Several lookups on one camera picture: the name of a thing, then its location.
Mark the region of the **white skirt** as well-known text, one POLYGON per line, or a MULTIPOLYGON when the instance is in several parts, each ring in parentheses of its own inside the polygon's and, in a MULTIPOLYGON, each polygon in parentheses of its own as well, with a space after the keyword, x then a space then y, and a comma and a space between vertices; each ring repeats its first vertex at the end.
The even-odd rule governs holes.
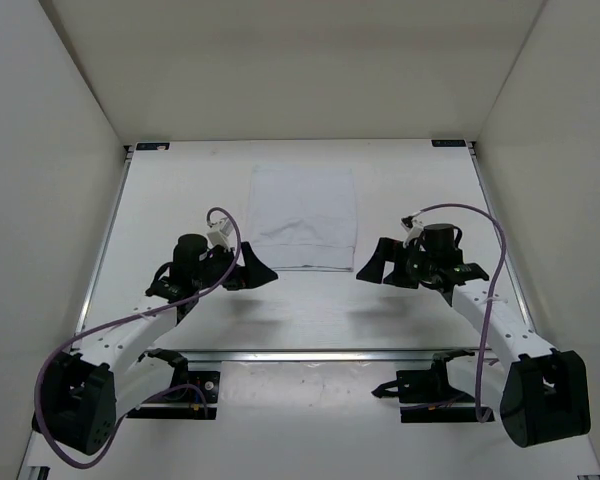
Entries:
POLYGON ((258 165, 252 170, 247 238, 271 269, 350 272, 357 227, 351 169, 258 165))

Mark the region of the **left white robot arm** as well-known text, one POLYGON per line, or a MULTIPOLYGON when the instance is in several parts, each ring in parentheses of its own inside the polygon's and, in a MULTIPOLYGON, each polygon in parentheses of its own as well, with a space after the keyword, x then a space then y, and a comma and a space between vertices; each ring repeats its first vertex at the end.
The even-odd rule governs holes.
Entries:
POLYGON ((101 451, 117 422, 154 396, 177 398, 188 389, 187 361, 155 347, 195 308, 201 292, 218 285, 252 290, 277 280, 247 242, 239 251, 209 246, 199 234, 179 237, 132 321, 96 333, 94 343, 61 350, 45 368, 33 428, 85 455, 101 451))

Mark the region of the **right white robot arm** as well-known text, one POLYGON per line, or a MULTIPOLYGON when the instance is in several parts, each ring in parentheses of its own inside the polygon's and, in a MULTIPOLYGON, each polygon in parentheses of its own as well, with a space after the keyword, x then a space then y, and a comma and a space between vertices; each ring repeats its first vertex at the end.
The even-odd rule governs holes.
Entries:
POLYGON ((404 241, 380 238, 357 279, 440 293, 476 331, 486 333, 496 362, 465 349, 438 352, 428 369, 399 371, 374 396, 398 398, 405 410, 475 401, 482 414, 500 419, 519 447, 588 434, 583 359, 530 330, 503 297, 489 290, 489 275, 463 258, 459 227, 414 222, 408 232, 404 241))

